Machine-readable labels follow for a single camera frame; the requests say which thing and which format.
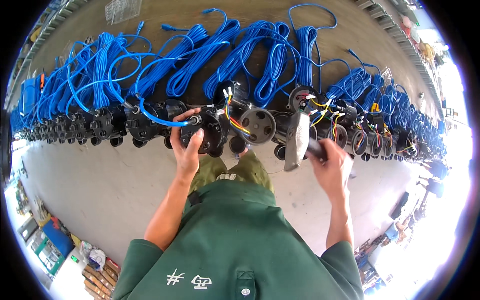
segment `hand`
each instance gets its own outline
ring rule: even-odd
[[[173,118],[174,122],[180,122],[193,115],[199,113],[200,108],[190,109],[181,115]],[[180,143],[180,127],[172,127],[170,142],[172,144],[173,153],[177,159],[177,177],[183,180],[193,180],[195,173],[198,171],[200,163],[198,161],[198,149],[204,140],[204,130],[199,129],[191,138],[188,147],[184,148]]]
[[[312,162],[318,184],[323,188],[332,204],[346,200],[348,197],[347,180],[352,170],[353,160],[331,139],[322,139],[318,143],[327,152],[326,162],[321,162],[307,151],[307,157]]]

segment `green shirt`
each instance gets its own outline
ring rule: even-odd
[[[219,180],[198,193],[165,252],[131,241],[113,299],[363,299],[351,245],[316,256],[271,191]]]

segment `hammer head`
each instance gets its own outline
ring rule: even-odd
[[[310,138],[310,117],[298,111],[290,118],[285,143],[285,166],[283,170],[290,172],[300,166],[307,152]]]

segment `hammer handle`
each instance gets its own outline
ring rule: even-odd
[[[319,160],[327,161],[327,152],[325,151],[325,148],[313,138],[308,140],[307,151],[312,153]]]

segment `yellow clip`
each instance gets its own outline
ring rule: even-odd
[[[372,105],[371,112],[376,112],[376,111],[378,111],[378,103],[374,103],[374,104]]]

